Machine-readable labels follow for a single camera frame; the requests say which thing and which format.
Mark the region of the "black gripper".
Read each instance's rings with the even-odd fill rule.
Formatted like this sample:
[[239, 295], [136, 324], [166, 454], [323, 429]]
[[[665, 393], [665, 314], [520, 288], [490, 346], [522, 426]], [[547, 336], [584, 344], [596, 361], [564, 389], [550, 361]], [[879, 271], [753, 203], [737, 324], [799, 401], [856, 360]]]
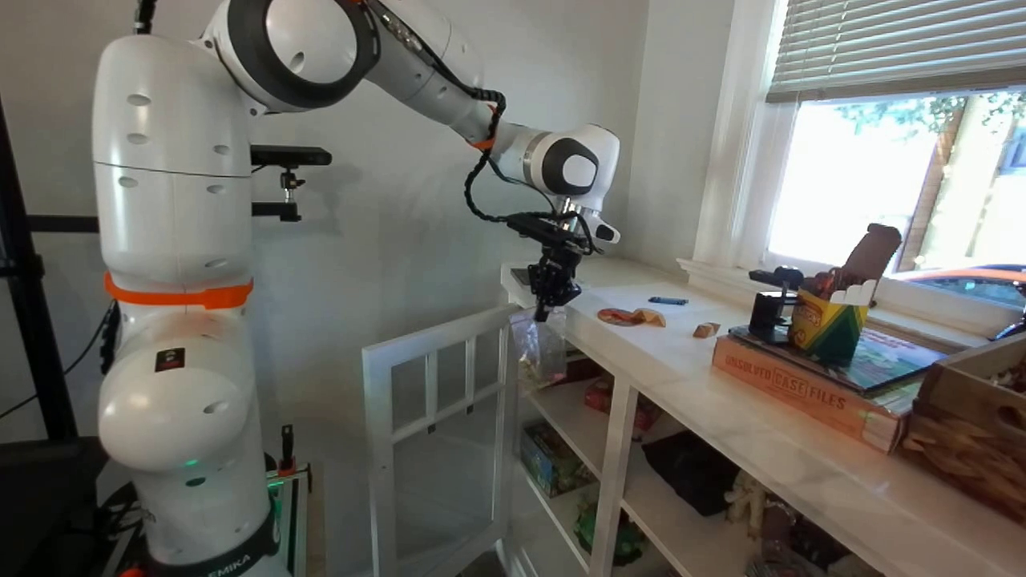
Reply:
[[593, 254], [593, 237], [576, 232], [576, 214], [556, 210], [509, 214], [508, 228], [543, 245], [543, 257], [530, 265], [525, 280], [535, 295], [533, 319], [546, 324], [556, 310], [550, 301], [567, 303], [584, 291], [574, 271], [579, 260]]

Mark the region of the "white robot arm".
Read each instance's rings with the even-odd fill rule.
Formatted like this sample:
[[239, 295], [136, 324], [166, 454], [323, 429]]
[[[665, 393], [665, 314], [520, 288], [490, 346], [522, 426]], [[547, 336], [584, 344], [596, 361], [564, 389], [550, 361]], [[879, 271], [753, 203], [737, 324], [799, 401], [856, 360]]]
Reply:
[[261, 283], [291, 295], [297, 271], [261, 254], [261, 123], [371, 84], [452, 127], [481, 173], [547, 203], [508, 221], [543, 243], [530, 265], [543, 314], [576, 295], [576, 264], [615, 237], [602, 198], [618, 139], [514, 123], [431, 0], [222, 0], [193, 39], [158, 34], [149, 16], [102, 49], [89, 127], [102, 288], [117, 307], [99, 442], [141, 506], [127, 567], [284, 577], [251, 301]]

